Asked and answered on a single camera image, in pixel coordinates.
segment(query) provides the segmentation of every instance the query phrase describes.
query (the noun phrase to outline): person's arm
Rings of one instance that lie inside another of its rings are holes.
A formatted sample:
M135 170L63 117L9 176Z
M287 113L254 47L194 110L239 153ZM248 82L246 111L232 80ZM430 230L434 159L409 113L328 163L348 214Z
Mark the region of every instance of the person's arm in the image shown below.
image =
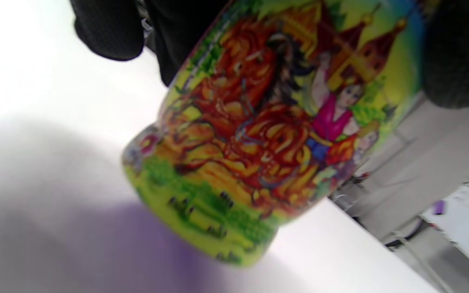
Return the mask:
M350 118L350 121L345 125L343 134L347 136L355 135L359 131L359 125L355 118Z

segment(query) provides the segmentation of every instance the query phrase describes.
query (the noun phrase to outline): tree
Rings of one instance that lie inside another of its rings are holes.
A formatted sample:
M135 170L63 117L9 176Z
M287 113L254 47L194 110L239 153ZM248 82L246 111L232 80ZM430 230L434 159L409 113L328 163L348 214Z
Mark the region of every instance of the tree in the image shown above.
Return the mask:
M179 91L188 91L191 81L199 72L206 74L212 73L216 61L220 58L222 52L219 42L225 31L227 31L240 16L257 13L261 5L262 0L239 0L234 2L231 7L225 11L219 21L211 29L208 36L203 39L197 51L190 57L187 70L190 71L191 74Z
M333 4L328 6L328 9L335 30L341 31L346 20L346 13L341 13L341 0L333 2Z

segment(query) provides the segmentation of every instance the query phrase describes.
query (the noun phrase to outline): colorful mug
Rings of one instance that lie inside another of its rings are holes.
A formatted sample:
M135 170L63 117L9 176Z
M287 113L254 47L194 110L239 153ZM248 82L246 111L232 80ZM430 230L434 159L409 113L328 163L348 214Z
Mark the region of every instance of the colorful mug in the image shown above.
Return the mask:
M192 245L253 264L410 110L434 2L232 1L125 150L129 180Z

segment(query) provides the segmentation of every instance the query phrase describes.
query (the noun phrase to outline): mug illustration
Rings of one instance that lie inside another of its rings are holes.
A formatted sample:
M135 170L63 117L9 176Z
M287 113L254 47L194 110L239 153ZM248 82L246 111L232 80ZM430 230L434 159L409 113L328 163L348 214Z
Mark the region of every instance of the mug illustration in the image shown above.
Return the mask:
M142 200L206 254L257 261L409 111L422 2L231 2L124 153Z

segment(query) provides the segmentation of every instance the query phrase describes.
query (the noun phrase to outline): castle tower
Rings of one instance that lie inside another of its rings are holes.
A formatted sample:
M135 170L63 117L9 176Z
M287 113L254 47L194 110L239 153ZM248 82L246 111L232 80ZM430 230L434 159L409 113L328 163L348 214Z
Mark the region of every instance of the castle tower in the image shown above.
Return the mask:
M378 76L387 64L388 58L392 47L398 35L403 32L407 25L407 18L403 17L397 21L394 28L368 41L357 53L366 64L368 70L362 72L361 78L364 82L368 83Z
M294 36L306 54L316 48L318 20L321 18L323 0L313 0L298 7L290 7L269 16L283 32Z
M377 4L372 12L361 17L361 21L357 25L347 28L335 37L331 50L333 57L331 68L329 69L329 76L335 73L348 58L357 51L363 30L372 24L374 15L380 7L381 5Z

